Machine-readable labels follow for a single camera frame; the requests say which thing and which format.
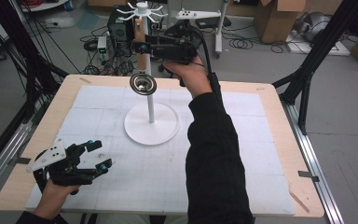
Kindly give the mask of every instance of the black sleeve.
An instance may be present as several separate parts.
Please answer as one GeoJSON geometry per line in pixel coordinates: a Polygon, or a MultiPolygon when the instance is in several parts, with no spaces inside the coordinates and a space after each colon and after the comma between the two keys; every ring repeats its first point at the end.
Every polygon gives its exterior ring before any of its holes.
{"type": "Polygon", "coordinates": [[[54,222],[29,212],[23,212],[16,224],[54,224],[54,222]]]}
{"type": "Polygon", "coordinates": [[[189,107],[194,122],[186,157],[188,223],[253,223],[230,116],[213,93],[196,97],[189,107]]]}

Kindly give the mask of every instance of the round white base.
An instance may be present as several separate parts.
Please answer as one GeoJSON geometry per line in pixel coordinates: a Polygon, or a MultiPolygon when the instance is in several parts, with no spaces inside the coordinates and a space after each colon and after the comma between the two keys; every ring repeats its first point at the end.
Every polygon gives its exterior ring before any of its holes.
{"type": "Polygon", "coordinates": [[[124,119],[127,135],[140,144],[155,146],[173,138],[179,130],[179,117],[168,105],[154,103],[155,122],[149,122],[147,103],[134,106],[124,119]]]}

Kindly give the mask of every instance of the white hook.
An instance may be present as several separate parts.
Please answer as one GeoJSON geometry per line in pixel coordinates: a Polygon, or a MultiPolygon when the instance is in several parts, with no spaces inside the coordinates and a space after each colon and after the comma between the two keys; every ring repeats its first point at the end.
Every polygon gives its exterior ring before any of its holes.
{"type": "Polygon", "coordinates": [[[162,6],[155,8],[155,9],[150,9],[150,11],[160,11],[162,9],[162,6]]]}
{"type": "Polygon", "coordinates": [[[130,19],[134,18],[135,16],[136,16],[135,14],[132,14],[127,18],[120,18],[120,19],[123,20],[123,21],[129,21],[130,19]]]}
{"type": "Polygon", "coordinates": [[[130,6],[130,8],[136,9],[136,7],[133,7],[133,6],[131,5],[131,3],[127,3],[127,4],[130,6]]]}
{"type": "Polygon", "coordinates": [[[150,14],[153,14],[153,15],[158,16],[158,17],[165,17],[165,16],[168,16],[168,14],[159,15],[159,14],[154,13],[154,12],[151,12],[150,14]]]}
{"type": "Polygon", "coordinates": [[[151,20],[153,23],[158,23],[158,21],[153,20],[153,18],[150,15],[147,16],[147,18],[149,18],[149,20],[151,20]]]}
{"type": "Polygon", "coordinates": [[[116,9],[118,12],[121,12],[121,13],[123,13],[123,14],[130,14],[130,13],[133,13],[133,11],[128,11],[128,12],[125,12],[125,11],[122,11],[122,10],[120,10],[120,9],[116,9]]]}

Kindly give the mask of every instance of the wooden table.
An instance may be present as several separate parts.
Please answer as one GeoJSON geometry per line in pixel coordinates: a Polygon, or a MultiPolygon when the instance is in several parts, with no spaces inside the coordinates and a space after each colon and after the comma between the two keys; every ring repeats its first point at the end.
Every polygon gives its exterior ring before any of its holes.
{"type": "MultiPolygon", "coordinates": [[[[59,128],[83,85],[128,87],[129,79],[129,77],[68,76],[21,156],[34,160],[41,150],[53,144],[59,128]]],[[[157,78],[157,83],[161,89],[182,89],[175,79],[157,78]]],[[[220,82],[220,84],[222,91],[259,94],[296,209],[295,217],[322,217],[324,209],[312,180],[298,175],[298,171],[308,171],[308,169],[275,88],[270,84],[261,83],[220,82]]],[[[25,209],[35,183],[33,175],[25,172],[26,167],[25,164],[17,164],[14,167],[0,192],[0,211],[25,209]]]]}

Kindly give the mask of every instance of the gray floor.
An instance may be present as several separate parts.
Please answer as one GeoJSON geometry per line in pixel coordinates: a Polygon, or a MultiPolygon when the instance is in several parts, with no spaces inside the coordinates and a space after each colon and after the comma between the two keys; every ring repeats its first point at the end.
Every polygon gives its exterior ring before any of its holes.
{"type": "MultiPolygon", "coordinates": [[[[76,22],[80,22],[92,14],[81,7],[71,12],[71,16],[76,22]]],[[[232,28],[240,28],[249,23],[241,19],[232,20],[232,28]]],[[[101,17],[88,24],[89,29],[77,24],[51,35],[79,70],[82,70],[87,65],[87,52],[83,50],[83,44],[78,39],[89,35],[91,30],[105,25],[106,22],[106,17],[101,17]]],[[[238,33],[254,37],[255,31],[252,29],[238,33]]],[[[206,35],[206,38],[211,43],[210,51],[213,51],[213,37],[206,35]]],[[[63,54],[53,46],[52,41],[47,40],[47,45],[56,65],[68,72],[77,73],[63,54]]],[[[285,46],[283,53],[274,53],[270,46],[254,45],[251,49],[234,49],[226,40],[223,45],[220,59],[212,57],[213,70],[222,81],[271,83],[296,71],[306,58],[304,54],[289,53],[285,46]]],[[[344,45],[350,48],[352,42],[344,42],[344,45]]],[[[157,64],[152,64],[153,71],[156,71],[157,64]]],[[[166,74],[158,72],[154,72],[153,76],[167,77],[166,74]]],[[[24,100],[24,91],[11,61],[0,61],[0,134],[24,100]]],[[[352,56],[328,56],[317,70],[311,85],[307,129],[345,223],[358,223],[358,62],[352,56]]],[[[10,170],[11,167],[8,166],[0,178],[0,188],[10,170]]],[[[0,212],[0,223],[14,223],[19,215],[19,212],[0,212]]],[[[71,223],[78,223],[80,220],[79,214],[65,216],[71,223]]],[[[325,217],[263,217],[258,218],[256,223],[322,224],[327,221],[325,217]]]]}

